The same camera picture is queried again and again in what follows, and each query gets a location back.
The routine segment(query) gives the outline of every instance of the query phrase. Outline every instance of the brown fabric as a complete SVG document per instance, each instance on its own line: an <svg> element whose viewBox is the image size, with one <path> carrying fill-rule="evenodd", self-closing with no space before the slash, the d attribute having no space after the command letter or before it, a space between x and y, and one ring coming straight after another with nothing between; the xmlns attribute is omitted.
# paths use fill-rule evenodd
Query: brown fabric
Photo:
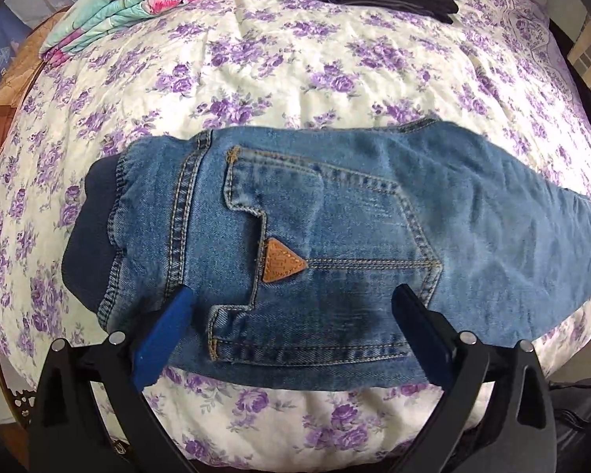
<svg viewBox="0 0 591 473"><path fill-rule="evenodd" d="M308 266L306 261L284 243L275 238L267 240L263 282L279 281L306 270Z"/></svg>
<svg viewBox="0 0 591 473"><path fill-rule="evenodd" d="M64 14L57 12L27 37L0 82L0 152L17 110L43 68L39 48Z"/></svg>

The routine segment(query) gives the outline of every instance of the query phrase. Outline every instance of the metal bolt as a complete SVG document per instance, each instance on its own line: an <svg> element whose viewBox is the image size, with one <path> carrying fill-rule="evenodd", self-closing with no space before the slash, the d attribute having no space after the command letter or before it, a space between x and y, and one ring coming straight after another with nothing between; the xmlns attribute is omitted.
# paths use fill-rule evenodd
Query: metal bolt
<svg viewBox="0 0 591 473"><path fill-rule="evenodd" d="M534 345L528 340L521 340L519 342L519 347L521 347L524 352L534 352Z"/></svg>
<svg viewBox="0 0 591 473"><path fill-rule="evenodd" d="M63 338L56 339L50 345L50 348L53 349L55 352L58 352L59 350L63 350L64 347L65 347L65 340Z"/></svg>
<svg viewBox="0 0 591 473"><path fill-rule="evenodd" d="M469 330L464 330L459 334L459 340L466 345L474 345L477 343L477 336Z"/></svg>
<svg viewBox="0 0 591 473"><path fill-rule="evenodd" d="M125 340L125 334L121 330L114 331L108 338L112 345L120 345Z"/></svg>

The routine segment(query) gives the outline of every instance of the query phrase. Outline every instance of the brown quilt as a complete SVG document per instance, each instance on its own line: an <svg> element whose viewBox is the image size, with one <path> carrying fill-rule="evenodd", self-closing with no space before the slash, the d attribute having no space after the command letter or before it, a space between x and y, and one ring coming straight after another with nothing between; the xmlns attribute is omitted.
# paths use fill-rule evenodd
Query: brown quilt
<svg viewBox="0 0 591 473"><path fill-rule="evenodd" d="M39 48L66 10L49 17L27 37L0 82L0 151L17 110L43 68Z"/></svg>

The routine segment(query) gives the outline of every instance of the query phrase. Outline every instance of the triangular leather patch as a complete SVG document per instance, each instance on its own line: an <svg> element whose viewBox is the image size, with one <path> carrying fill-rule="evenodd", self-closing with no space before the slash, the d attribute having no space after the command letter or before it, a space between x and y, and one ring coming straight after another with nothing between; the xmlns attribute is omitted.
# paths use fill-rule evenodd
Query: triangular leather patch
<svg viewBox="0 0 591 473"><path fill-rule="evenodd" d="M280 279L306 270L308 266L306 261L284 243L281 243L275 238L269 238L267 240L263 282L279 281Z"/></svg>

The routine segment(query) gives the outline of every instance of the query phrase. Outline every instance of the bed sheet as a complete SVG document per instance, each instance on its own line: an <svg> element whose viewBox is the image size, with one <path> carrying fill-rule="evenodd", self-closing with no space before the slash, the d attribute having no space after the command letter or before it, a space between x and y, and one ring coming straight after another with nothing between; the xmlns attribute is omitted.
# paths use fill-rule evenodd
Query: bed sheet
<svg viewBox="0 0 591 473"><path fill-rule="evenodd" d="M0 156L0 350L34 387L53 339L104 339L63 287L61 255L87 169L145 135L372 127L437 113L591 196L591 128L546 16L529 0L464 0L454 20L316 0L199 0L46 70ZM544 370L590 337L591 300L535 340ZM102 388L95 392L120 437ZM399 453L440 395L426 384L265 390L172 368L145 390L189 458L276 472Z"/></svg>

